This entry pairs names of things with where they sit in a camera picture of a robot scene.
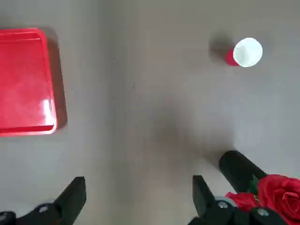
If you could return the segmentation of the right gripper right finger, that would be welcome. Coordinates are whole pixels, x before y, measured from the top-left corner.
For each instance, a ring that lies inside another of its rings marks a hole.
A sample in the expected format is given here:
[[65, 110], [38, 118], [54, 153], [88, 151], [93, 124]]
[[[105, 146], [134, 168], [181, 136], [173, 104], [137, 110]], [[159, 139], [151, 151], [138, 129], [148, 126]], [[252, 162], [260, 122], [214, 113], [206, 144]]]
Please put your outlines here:
[[279, 214], [256, 207], [250, 212], [239, 209], [226, 197], [215, 198], [201, 175], [193, 176], [193, 201], [198, 216], [190, 225], [285, 225]]

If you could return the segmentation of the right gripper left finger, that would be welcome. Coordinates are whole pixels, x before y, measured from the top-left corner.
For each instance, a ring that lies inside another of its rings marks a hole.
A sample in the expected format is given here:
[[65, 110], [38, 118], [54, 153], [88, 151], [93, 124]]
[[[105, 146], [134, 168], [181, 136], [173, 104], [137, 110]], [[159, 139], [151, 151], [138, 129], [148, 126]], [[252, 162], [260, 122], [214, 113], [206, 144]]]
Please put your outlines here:
[[24, 216], [13, 211], [2, 211], [2, 225], [72, 225], [86, 203], [84, 177], [76, 177], [53, 201], [41, 204]]

